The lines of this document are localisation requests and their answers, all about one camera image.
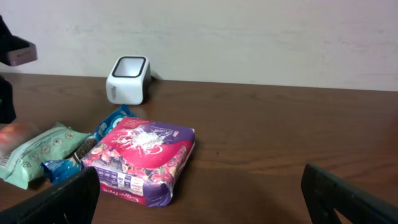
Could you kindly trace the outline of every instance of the black object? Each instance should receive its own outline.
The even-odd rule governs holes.
[[[89,167],[30,199],[0,213],[3,224],[91,223],[100,180]]]
[[[334,209],[352,223],[398,223],[396,207],[313,164],[305,166],[301,189],[314,224],[341,223]]]
[[[0,76],[0,124],[9,124],[15,118],[12,85]]]
[[[0,62],[9,66],[37,60],[36,45],[11,34],[0,16]]]

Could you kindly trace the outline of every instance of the plastic packaging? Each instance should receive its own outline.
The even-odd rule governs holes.
[[[20,188],[43,176],[40,163],[63,159],[71,154],[88,137],[60,123],[13,150],[5,163],[0,165],[0,178]]]
[[[42,164],[44,175],[55,185],[79,172],[81,169],[80,159],[85,156],[105,134],[116,127],[125,116],[136,117],[136,115],[130,112],[127,105],[121,105],[101,122],[95,131],[76,150],[72,158],[44,162]]]
[[[103,192],[166,206],[194,142],[191,128],[124,118],[81,161],[97,170]]]
[[[37,128],[30,123],[11,123],[0,130],[0,163],[7,161],[5,156],[22,143],[38,135]]]

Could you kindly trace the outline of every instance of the candy package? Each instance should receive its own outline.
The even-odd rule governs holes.
[[[81,162],[97,170],[103,192],[166,206],[194,142],[191,128],[126,117]]]
[[[107,118],[101,122],[101,124],[95,129],[95,131],[86,139],[86,141],[76,150],[73,155],[77,162],[83,158],[106,134],[108,134],[119,122],[125,117],[133,117],[136,115],[130,112],[127,105],[120,105],[120,107],[111,113]]]
[[[81,168],[80,159],[85,156],[105,134],[116,127],[125,116],[135,117],[136,115],[130,112],[127,105],[121,105],[100,123],[96,130],[76,150],[72,158],[42,163],[41,166],[44,169],[44,175],[55,185],[79,172]]]
[[[0,130],[0,162],[22,143],[38,135],[39,130],[30,123],[11,123]]]
[[[71,154],[88,134],[76,132],[60,123],[21,144],[0,162],[0,178],[20,188],[43,176],[40,163],[63,159]]]

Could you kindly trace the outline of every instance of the colorful candy bag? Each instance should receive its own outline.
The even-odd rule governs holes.
[[[70,159],[59,161],[47,161],[42,163],[44,175],[48,177],[53,185],[61,183],[68,177],[80,171],[80,159],[83,158],[104,136],[109,133],[125,117],[136,117],[130,112],[127,105],[121,105],[116,111],[111,113],[96,130],[84,141]]]
[[[21,144],[0,163],[0,178],[20,188],[27,189],[28,183],[43,176],[40,163],[63,159],[71,154],[88,134],[76,132],[60,123],[54,128]]]
[[[166,206],[194,142],[191,128],[126,117],[81,162],[97,170],[103,192]]]

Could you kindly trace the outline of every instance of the white wall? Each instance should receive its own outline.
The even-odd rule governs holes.
[[[39,60],[0,72],[105,77],[146,55],[166,80],[398,90],[396,0],[0,0]]]

